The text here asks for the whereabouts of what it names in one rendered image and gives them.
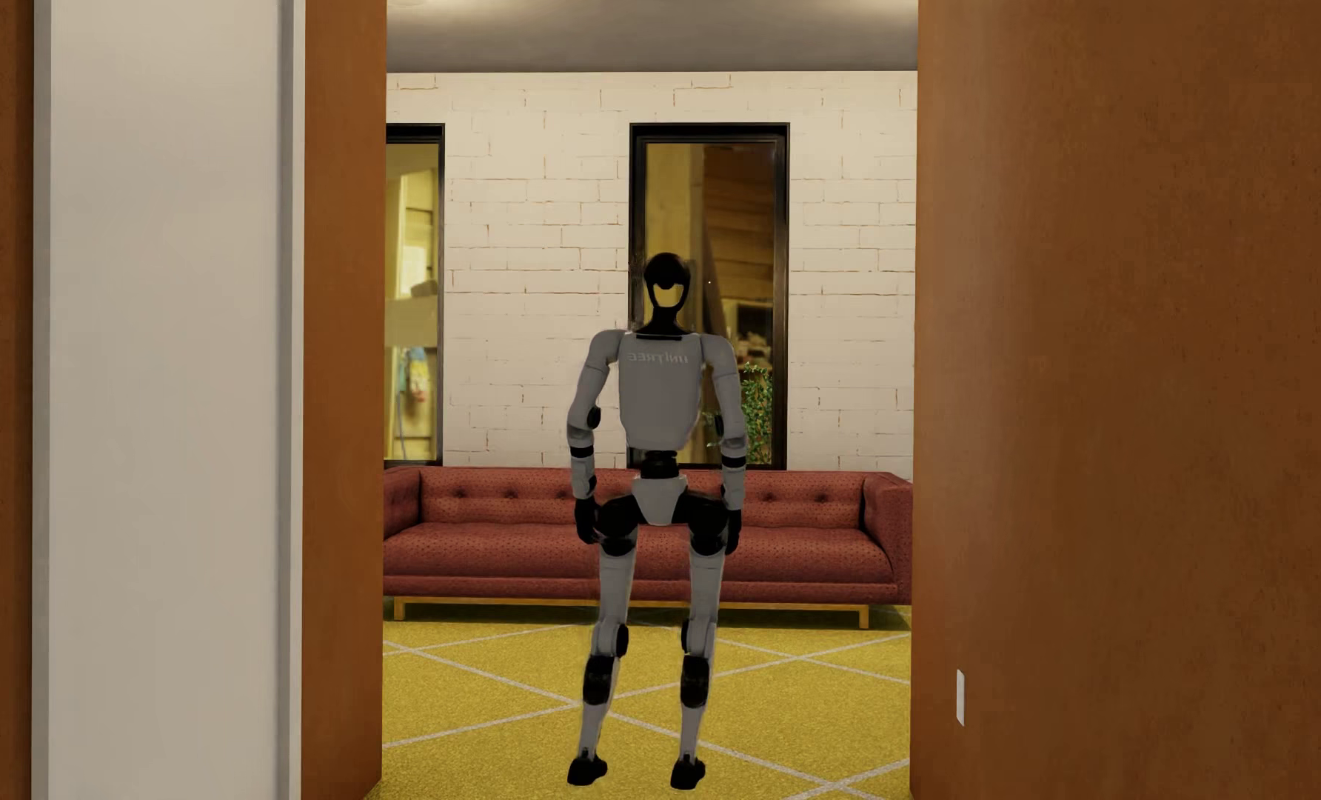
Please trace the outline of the red tufted sofa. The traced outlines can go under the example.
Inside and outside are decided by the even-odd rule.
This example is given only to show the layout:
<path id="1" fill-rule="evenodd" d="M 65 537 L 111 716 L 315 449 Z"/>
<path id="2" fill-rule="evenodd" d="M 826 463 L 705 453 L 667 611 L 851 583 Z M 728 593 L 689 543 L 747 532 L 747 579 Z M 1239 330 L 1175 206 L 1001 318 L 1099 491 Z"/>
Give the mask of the red tufted sofa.
<path id="1" fill-rule="evenodd" d="M 384 471 L 384 595 L 406 605 L 594 605 L 598 548 L 575 535 L 565 471 Z M 756 470 L 720 609 L 911 605 L 914 488 L 882 471 Z"/>

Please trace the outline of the grey right robot leg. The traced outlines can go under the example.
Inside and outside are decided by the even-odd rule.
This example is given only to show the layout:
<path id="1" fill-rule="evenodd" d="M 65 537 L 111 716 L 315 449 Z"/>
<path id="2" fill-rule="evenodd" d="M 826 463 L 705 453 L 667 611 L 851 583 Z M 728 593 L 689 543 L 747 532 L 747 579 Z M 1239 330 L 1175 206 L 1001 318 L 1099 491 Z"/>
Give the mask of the grey right robot leg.
<path id="1" fill-rule="evenodd" d="M 680 675 L 680 755 L 697 756 L 697 739 L 712 676 L 715 627 L 723 587 L 724 502 L 687 490 L 676 506 L 676 521 L 690 527 L 690 617 L 682 628 L 686 650 Z"/>

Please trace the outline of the grey robot leg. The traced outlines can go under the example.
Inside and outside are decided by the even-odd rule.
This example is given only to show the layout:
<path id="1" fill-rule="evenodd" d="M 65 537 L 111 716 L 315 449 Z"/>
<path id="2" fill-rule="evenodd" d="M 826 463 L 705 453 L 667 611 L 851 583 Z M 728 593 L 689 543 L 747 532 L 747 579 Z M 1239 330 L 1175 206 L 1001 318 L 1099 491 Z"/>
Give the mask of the grey robot leg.
<path id="1" fill-rule="evenodd" d="M 712 676 L 715 627 L 723 587 L 724 502 L 687 490 L 676 506 L 676 521 L 690 527 L 690 617 L 682 628 L 686 650 L 680 675 L 680 755 L 697 756 L 697 739 Z"/>
<path id="2" fill-rule="evenodd" d="M 634 496 L 598 504 L 598 619 L 583 669 L 583 723 L 577 756 L 597 755 L 598 730 L 612 706 L 620 661 L 629 646 L 627 613 L 635 569 L 635 541 L 643 517 Z"/>

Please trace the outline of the grey left robot leg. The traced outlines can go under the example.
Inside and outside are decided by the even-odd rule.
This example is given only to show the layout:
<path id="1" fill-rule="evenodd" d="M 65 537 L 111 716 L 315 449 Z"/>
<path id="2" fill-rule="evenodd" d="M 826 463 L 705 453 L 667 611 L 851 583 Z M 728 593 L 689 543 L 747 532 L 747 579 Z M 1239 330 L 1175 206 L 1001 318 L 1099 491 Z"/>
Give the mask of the grey left robot leg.
<path id="1" fill-rule="evenodd" d="M 598 730 L 612 706 L 620 661 L 629 646 L 627 613 L 635 569 L 635 541 L 643 517 L 634 496 L 598 504 L 598 619 L 583 669 L 583 723 L 577 756 L 597 755 Z"/>

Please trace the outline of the green potted plant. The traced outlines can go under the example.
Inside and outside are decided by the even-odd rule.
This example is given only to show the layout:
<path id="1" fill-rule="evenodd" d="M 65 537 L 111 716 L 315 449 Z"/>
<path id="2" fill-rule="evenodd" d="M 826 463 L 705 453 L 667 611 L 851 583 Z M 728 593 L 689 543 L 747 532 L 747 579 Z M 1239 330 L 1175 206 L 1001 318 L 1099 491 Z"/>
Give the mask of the green potted plant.
<path id="1" fill-rule="evenodd" d="M 775 383 L 771 367 L 746 360 L 738 366 L 741 409 L 746 420 L 746 459 L 750 463 L 773 463 L 773 422 L 775 421 Z"/>

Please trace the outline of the grey robot torso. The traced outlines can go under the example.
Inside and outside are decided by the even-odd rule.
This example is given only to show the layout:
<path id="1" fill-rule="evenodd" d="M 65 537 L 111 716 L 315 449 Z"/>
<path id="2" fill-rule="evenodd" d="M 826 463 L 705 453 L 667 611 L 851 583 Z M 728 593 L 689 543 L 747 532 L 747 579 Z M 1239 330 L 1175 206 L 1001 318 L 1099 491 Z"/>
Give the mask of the grey robot torso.
<path id="1" fill-rule="evenodd" d="M 631 496 L 651 525 L 668 525 L 686 494 L 678 455 L 690 441 L 701 403 L 705 366 L 701 337 L 651 337 L 625 331 L 618 349 L 620 418 L 626 445 L 638 451 Z"/>

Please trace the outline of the black robot head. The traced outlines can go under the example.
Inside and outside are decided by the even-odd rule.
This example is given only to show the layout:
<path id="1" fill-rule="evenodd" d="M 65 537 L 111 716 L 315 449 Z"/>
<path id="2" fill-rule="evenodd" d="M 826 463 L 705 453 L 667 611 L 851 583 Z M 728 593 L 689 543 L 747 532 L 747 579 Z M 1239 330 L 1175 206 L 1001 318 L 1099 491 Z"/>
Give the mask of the black robot head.
<path id="1" fill-rule="evenodd" d="M 638 329 L 639 335 L 659 337 L 659 339 L 680 339 L 690 335 L 678 321 L 690 297 L 690 268 L 686 261 L 672 252 L 657 253 L 645 264 L 642 279 L 651 304 L 651 316 Z"/>

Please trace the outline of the narrow black framed window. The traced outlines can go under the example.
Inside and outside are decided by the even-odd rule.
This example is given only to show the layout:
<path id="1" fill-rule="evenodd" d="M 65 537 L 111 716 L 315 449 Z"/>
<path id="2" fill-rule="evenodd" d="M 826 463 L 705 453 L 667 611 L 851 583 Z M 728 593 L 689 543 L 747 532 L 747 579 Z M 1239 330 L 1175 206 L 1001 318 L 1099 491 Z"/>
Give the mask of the narrow black framed window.
<path id="1" fill-rule="evenodd" d="M 384 459 L 439 463 L 443 125 L 388 124 L 384 154 Z"/>

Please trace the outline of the wide black framed window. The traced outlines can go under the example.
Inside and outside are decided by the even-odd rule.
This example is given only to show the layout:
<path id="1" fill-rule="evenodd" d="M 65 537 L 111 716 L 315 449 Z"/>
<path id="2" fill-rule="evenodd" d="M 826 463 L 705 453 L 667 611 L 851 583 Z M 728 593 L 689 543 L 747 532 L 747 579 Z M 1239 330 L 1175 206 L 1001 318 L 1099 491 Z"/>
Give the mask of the wide black framed window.
<path id="1" fill-rule="evenodd" d="M 649 321 L 645 264 L 690 268 L 686 330 L 727 337 L 738 366 L 771 367 L 773 463 L 789 463 L 790 128 L 779 121 L 635 121 L 629 153 L 629 312 Z"/>

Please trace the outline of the white door panel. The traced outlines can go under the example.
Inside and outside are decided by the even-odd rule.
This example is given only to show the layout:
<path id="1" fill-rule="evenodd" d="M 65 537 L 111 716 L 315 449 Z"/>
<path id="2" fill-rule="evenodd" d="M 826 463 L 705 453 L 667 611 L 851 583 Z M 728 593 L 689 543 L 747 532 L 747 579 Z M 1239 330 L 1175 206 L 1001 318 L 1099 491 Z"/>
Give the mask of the white door panel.
<path id="1" fill-rule="evenodd" d="M 284 800 L 301 0 L 33 0 L 32 800 Z"/>

